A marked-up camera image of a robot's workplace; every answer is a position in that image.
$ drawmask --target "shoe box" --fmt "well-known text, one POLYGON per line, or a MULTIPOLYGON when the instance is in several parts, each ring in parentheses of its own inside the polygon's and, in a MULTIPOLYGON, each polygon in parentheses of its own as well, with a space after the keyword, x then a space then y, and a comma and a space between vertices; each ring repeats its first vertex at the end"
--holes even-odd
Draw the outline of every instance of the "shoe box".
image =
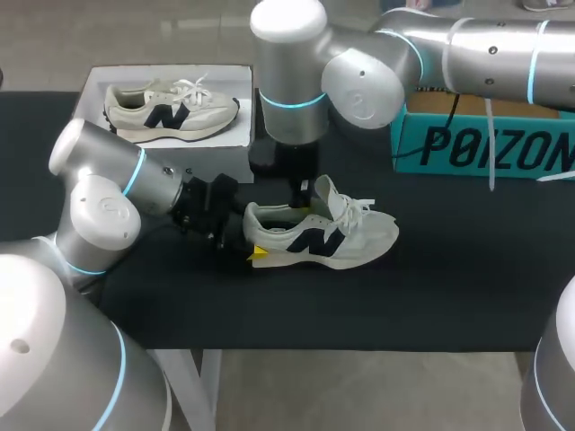
POLYGON ((212 181, 219 173, 239 182, 253 182, 248 150, 255 133, 253 70, 240 65, 136 65, 97 66, 88 75, 75 106, 74 118, 82 118, 110 130, 104 117, 104 97, 109 85, 126 88, 143 87, 154 79, 195 82, 207 74, 203 86, 213 92, 224 92, 240 102, 234 123, 225 132, 207 139, 184 142, 163 138, 139 144, 150 155, 181 166, 185 179, 192 175, 212 181))
MULTIPOLYGON (((489 175, 485 99, 419 88, 391 125, 397 172, 489 175)), ((575 165, 575 114, 513 101, 491 101, 497 177, 536 179, 575 165)))

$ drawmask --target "new balance sneaker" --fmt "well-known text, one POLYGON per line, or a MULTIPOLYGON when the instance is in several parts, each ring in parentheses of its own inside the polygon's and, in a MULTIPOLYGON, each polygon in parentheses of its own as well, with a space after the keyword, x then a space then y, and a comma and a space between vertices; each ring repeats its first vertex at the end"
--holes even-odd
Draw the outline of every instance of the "new balance sneaker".
POLYGON ((523 7, 531 12, 545 12, 553 9, 565 9, 574 0, 523 0, 523 7))
POLYGON ((234 121, 240 102, 200 83, 153 81, 143 88, 106 92, 104 115, 111 131, 134 143, 174 137, 197 141, 221 132, 234 121))
POLYGON ((369 210, 373 200, 341 195, 327 175, 317 179, 315 192, 319 199, 310 208, 247 206, 243 234, 255 246, 255 268, 300 262, 355 268, 392 248, 399 228, 390 215, 369 210))

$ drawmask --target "robotic arm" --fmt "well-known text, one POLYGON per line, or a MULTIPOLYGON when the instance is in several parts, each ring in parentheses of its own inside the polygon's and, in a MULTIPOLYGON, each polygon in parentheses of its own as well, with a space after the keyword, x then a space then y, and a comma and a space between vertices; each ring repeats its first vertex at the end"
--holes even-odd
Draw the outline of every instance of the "robotic arm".
POLYGON ((0 254, 32 258, 75 288, 104 275, 134 243, 141 227, 138 210, 170 215, 183 230, 217 241, 230 211, 241 212, 235 180, 220 175, 209 185, 196 178, 184 183, 179 167, 83 119, 72 120, 60 134, 49 169, 66 185, 57 230, 0 243, 0 254))
POLYGON ((252 13, 266 129, 304 145, 327 129, 327 98, 350 123, 381 128, 417 85, 487 99, 575 106, 570 22, 385 13, 373 31, 327 22, 317 0, 264 0, 252 13))
POLYGON ((56 232, 0 243, 0 428, 189 431, 159 365, 77 290, 134 243, 138 210, 218 237, 241 211, 237 183, 183 183, 179 168, 82 119, 49 169, 66 185, 56 232))

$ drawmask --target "shoe sole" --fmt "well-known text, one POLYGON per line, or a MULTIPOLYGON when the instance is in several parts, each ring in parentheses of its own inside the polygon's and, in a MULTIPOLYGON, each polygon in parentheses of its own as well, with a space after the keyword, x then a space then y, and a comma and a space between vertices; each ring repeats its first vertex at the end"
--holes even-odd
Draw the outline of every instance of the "shoe sole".
POLYGON ((123 137, 124 139, 133 142, 134 144, 144 144, 146 142, 152 142, 157 139, 179 139, 184 142, 195 142, 201 141, 203 139, 208 139, 219 132, 221 132, 224 128, 229 126, 235 118, 230 119, 226 123, 218 124, 212 128, 204 128, 201 130, 177 130, 172 128, 149 128, 146 130, 125 130, 125 129, 117 129, 116 133, 119 137, 123 137))
POLYGON ((280 268, 289 267, 292 265, 297 265, 299 263, 319 263, 325 267, 341 270, 341 269, 352 269, 356 267, 361 267, 363 265, 372 262, 373 260, 379 259, 384 256, 389 250, 391 250, 395 241, 390 244, 387 250, 376 256, 368 256, 363 259, 335 259, 326 258, 325 256, 317 256, 315 254, 309 254, 307 251, 302 251, 301 253, 289 253, 289 252, 271 252, 267 254, 265 258, 255 259, 252 261, 252 266, 254 268, 280 268))

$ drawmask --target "black tablecloth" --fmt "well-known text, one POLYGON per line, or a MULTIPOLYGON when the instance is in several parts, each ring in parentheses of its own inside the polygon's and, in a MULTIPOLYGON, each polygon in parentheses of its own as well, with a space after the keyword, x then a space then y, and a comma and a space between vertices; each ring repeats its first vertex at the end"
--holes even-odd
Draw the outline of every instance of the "black tablecloth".
MULTIPOLYGON (((63 188, 51 148, 76 93, 0 93, 0 240, 55 230, 63 188)), ((322 172, 375 198, 401 229, 391 259, 365 268, 246 269, 171 229, 114 271, 102 310, 146 348, 424 351, 535 347, 575 274, 575 195, 566 182, 392 172, 384 131, 332 128, 322 172)), ((258 181, 246 199, 284 203, 258 181)))

